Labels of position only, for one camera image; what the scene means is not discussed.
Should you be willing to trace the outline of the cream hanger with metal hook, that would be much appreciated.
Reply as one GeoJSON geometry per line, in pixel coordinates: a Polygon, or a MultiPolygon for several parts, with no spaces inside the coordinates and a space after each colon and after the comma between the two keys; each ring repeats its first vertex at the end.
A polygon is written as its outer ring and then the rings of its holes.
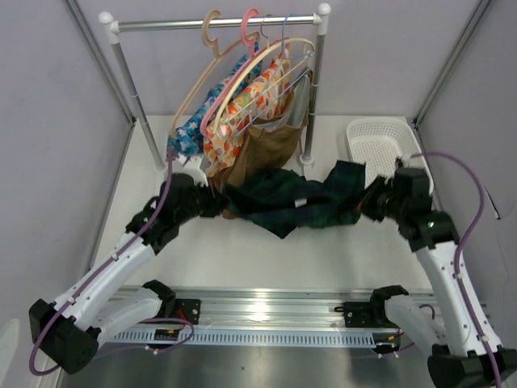
{"type": "Polygon", "coordinates": [[[239,137],[254,120],[267,119],[292,88],[291,73],[315,54],[312,41],[285,36],[256,51],[256,39],[246,35],[247,24],[255,14],[256,10],[250,9],[241,25],[241,38],[250,49],[250,57],[202,120],[201,127],[209,138],[239,137]]]}

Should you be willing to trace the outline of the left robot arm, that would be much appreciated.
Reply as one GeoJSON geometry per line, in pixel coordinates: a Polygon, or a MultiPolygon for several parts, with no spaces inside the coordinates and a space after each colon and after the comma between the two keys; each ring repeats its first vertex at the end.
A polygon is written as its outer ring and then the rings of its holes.
{"type": "Polygon", "coordinates": [[[110,255],[53,301],[36,300],[28,311],[33,349],[29,369],[36,376],[53,369],[36,368],[44,353],[56,369],[74,374],[84,369],[112,337],[146,321],[167,323],[175,313],[175,293],[158,280],[144,283],[134,297],[110,305],[116,291],[179,235],[182,225],[198,217],[215,217],[223,199],[206,174],[171,172],[159,193],[125,226],[110,255]]]}

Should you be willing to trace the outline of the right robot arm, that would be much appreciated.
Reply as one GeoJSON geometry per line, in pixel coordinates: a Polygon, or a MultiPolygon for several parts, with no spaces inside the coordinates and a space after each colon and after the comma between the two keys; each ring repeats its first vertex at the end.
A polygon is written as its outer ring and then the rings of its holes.
{"type": "Polygon", "coordinates": [[[500,387],[516,371],[516,351],[505,348],[486,317],[464,264],[451,217],[432,208],[426,171],[398,167],[377,176],[359,199],[372,221],[389,218],[407,241],[431,284],[442,320],[425,313],[400,285],[372,292],[368,314],[378,326],[400,327],[427,357],[436,387],[500,387]]]}

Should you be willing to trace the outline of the dark green plaid skirt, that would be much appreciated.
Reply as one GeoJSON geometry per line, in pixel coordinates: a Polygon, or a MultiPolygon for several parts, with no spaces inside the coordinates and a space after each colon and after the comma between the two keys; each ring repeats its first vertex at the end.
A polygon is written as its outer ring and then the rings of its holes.
{"type": "Polygon", "coordinates": [[[354,225],[364,189],[365,165],[338,160],[322,182],[275,168],[252,175],[239,187],[226,184],[224,195],[233,215],[286,238],[301,227],[354,225]]]}

